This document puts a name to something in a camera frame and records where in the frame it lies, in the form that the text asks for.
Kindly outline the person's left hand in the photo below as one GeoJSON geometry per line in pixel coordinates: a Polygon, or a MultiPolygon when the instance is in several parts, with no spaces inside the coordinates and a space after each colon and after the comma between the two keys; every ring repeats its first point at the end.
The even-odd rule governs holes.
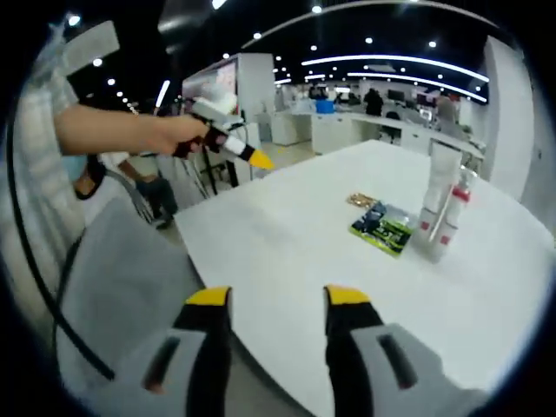
{"type": "Polygon", "coordinates": [[[143,119],[142,151],[168,156],[186,156],[196,152],[209,132],[209,126],[193,116],[155,117],[143,119]]]}

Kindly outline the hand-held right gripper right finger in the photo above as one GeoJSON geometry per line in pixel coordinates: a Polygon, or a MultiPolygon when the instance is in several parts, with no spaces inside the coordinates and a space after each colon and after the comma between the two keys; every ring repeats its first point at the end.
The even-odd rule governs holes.
{"type": "Polygon", "coordinates": [[[356,288],[328,284],[326,363],[337,416],[475,416],[487,403],[457,387],[441,358],[397,324],[384,322],[356,288]]]}

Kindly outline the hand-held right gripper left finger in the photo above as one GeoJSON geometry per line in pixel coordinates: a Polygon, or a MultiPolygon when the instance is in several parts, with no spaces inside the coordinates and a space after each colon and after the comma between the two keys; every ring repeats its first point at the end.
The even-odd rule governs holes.
{"type": "Polygon", "coordinates": [[[170,416],[223,416],[231,367],[232,288],[205,288],[183,304],[142,387],[176,404],[170,416]]]}

